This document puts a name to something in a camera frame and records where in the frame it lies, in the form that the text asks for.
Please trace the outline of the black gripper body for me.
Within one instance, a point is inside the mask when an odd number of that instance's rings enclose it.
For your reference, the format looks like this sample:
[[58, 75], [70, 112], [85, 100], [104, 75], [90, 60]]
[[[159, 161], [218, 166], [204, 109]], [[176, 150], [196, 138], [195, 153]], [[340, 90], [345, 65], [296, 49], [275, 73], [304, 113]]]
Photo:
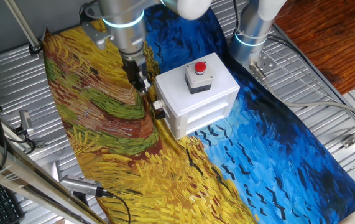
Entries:
[[130, 82], [138, 82], [148, 79], [147, 61], [144, 55], [138, 55], [135, 57], [124, 55], [122, 57], [122, 62], [122, 68], [126, 72]]

